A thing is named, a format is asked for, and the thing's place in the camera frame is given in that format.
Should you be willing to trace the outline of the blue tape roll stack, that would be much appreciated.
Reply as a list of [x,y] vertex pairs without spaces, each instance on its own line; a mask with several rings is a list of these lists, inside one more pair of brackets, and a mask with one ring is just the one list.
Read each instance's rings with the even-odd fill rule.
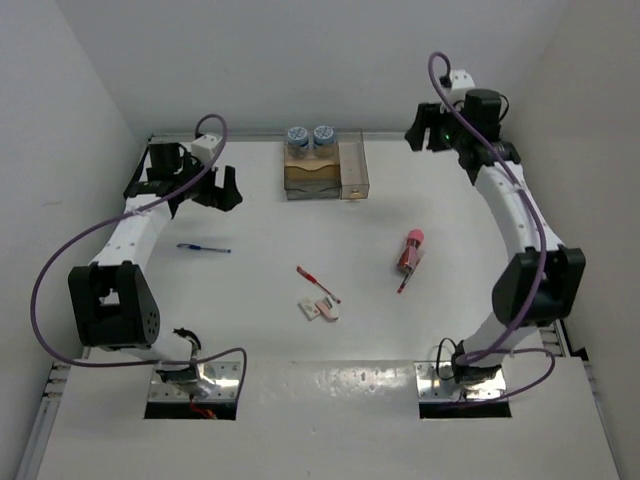
[[293,126],[286,131],[285,147],[292,158],[305,158],[309,152],[309,133],[303,126]]

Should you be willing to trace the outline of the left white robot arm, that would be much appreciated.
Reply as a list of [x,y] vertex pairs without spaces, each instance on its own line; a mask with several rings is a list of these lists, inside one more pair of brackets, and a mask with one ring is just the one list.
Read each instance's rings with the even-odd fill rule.
[[151,143],[127,185],[126,219],[117,223],[102,250],[68,276],[76,328],[86,347],[122,351],[151,360],[160,379],[202,395],[215,382],[205,365],[193,362],[202,349],[185,327],[162,323],[144,271],[164,227],[185,201],[232,210],[243,198],[235,169],[225,166],[221,186],[215,168],[205,165],[219,152],[221,138],[204,134],[190,145]]

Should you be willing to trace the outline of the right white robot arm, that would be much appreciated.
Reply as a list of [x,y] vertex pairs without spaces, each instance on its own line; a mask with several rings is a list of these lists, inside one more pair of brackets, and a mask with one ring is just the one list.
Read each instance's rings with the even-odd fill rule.
[[405,133],[414,151],[457,153],[507,250],[508,264],[492,289],[491,313],[455,347],[451,369],[458,384],[494,376],[525,338],[567,317],[586,267],[583,251],[564,244],[532,198],[520,155],[501,136],[502,100],[494,90],[471,89],[452,108],[421,103]]

